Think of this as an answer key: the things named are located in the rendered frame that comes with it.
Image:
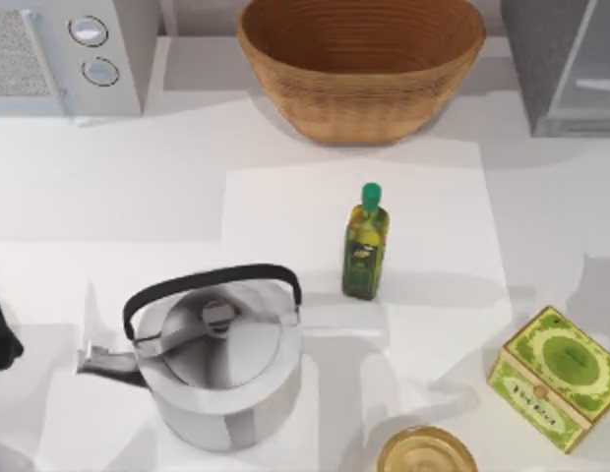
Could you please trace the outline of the brown woven basket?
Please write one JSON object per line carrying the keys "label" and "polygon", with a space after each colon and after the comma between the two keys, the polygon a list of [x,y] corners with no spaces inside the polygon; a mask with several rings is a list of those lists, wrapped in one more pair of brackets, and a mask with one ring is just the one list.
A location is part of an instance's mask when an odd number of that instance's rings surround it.
{"label": "brown woven basket", "polygon": [[486,27],[470,0],[249,0],[236,36],[298,133],[374,145],[412,135],[439,113]]}

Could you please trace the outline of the pale yellow glass bowl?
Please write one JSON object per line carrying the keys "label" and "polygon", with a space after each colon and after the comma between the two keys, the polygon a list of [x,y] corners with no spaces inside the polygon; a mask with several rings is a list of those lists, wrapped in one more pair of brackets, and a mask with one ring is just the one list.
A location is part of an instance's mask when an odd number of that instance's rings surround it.
{"label": "pale yellow glass bowl", "polygon": [[383,445],[377,472],[479,472],[467,447],[448,431],[428,425],[403,429]]}

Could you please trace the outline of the small microwave knob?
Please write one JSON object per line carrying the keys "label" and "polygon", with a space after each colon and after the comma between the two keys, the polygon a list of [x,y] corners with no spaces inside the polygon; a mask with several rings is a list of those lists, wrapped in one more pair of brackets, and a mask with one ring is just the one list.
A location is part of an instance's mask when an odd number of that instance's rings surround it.
{"label": "small microwave knob", "polygon": [[117,66],[103,57],[84,61],[81,65],[83,77],[92,85],[108,88],[114,86],[120,79]]}

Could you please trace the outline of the large microwave knob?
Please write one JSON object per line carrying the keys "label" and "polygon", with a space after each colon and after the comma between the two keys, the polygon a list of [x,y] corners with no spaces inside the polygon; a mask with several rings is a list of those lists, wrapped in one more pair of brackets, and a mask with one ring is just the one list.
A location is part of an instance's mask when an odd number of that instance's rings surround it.
{"label": "large microwave knob", "polygon": [[105,23],[94,16],[84,16],[68,22],[69,35],[85,47],[100,47],[109,36]]}

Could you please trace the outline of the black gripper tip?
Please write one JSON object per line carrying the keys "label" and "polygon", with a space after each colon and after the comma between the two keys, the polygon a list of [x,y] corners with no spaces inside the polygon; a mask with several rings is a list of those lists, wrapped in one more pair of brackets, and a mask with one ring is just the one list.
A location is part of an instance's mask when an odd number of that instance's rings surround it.
{"label": "black gripper tip", "polygon": [[8,370],[23,354],[24,346],[8,326],[0,306],[0,371]]}

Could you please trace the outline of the green bottle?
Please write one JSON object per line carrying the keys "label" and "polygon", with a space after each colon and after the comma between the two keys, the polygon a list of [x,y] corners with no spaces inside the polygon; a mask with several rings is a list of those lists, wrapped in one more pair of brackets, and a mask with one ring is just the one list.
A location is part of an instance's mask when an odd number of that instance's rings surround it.
{"label": "green bottle", "polygon": [[390,216],[381,197],[379,184],[366,183],[345,228],[342,292],[366,301],[377,296],[389,233]]}

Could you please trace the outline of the grey cabinet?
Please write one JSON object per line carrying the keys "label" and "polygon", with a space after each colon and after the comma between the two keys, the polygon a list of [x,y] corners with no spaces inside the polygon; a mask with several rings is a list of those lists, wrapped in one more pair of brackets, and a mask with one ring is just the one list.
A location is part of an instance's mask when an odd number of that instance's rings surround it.
{"label": "grey cabinet", "polygon": [[501,0],[530,133],[610,138],[610,0]]}

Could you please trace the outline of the green and cream box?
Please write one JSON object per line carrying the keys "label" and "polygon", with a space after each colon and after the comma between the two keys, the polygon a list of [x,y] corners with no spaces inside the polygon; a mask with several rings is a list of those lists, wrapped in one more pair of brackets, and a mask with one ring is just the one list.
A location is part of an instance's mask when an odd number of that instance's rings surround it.
{"label": "green and cream box", "polygon": [[569,454],[610,410],[610,352],[546,306],[501,347],[487,383]]}

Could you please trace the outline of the pale microwave oven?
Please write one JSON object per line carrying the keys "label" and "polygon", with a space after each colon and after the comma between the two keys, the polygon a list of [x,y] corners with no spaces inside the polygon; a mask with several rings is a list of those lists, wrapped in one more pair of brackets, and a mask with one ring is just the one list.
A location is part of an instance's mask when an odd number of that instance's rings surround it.
{"label": "pale microwave oven", "polygon": [[[69,35],[68,22],[84,16],[107,26],[100,47]],[[0,0],[0,116],[141,115],[160,23],[159,0]],[[114,86],[83,77],[82,63],[96,57],[119,69]]]}

